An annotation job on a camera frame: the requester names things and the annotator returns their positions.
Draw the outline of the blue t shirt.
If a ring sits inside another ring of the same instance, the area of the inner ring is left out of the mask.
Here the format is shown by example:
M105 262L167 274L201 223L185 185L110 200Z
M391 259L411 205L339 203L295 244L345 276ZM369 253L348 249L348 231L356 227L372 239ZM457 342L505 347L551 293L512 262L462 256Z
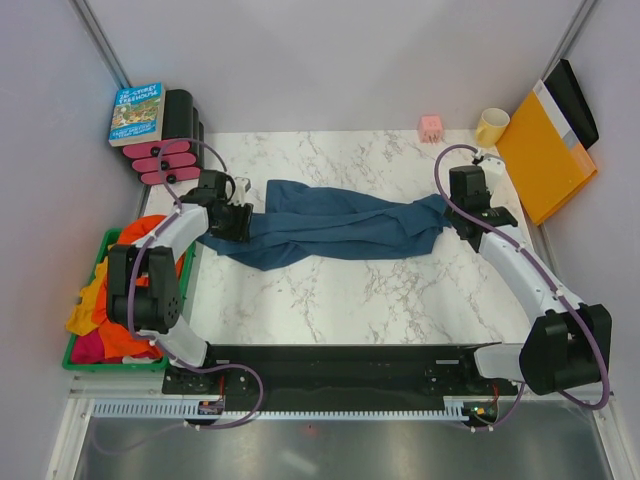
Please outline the blue t shirt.
M339 260L397 260L433 251L451 223L446 203L432 194L396 203L355 191L267 182L265 211L255 213L250 239L236 243L208 234L199 242L220 256L270 271L309 256Z

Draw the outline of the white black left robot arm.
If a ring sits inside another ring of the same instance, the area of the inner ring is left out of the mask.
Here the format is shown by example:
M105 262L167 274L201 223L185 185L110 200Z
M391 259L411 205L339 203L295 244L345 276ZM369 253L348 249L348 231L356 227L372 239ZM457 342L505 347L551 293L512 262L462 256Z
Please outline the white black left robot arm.
M247 178L203 170L197 186L176 196L170 213L150 233L108 253L107 318L186 368L185 382L198 393L215 389L220 371L206 360L208 343L183 317L176 263L205 235L248 241L253 205L245 196L250 189Z

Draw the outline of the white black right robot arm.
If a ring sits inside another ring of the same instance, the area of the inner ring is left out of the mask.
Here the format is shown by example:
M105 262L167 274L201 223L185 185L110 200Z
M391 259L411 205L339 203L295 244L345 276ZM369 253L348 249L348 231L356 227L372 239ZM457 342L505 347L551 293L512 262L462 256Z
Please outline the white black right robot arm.
M601 304L588 305L526 247L518 222L505 207L492 207L485 173L476 165L449 172L446 215L459 237L501 276L523 308L531 329L521 344L478 348L458 368L458 381L477 394L494 379L519 381L534 393L564 393L604 383L612 320Z

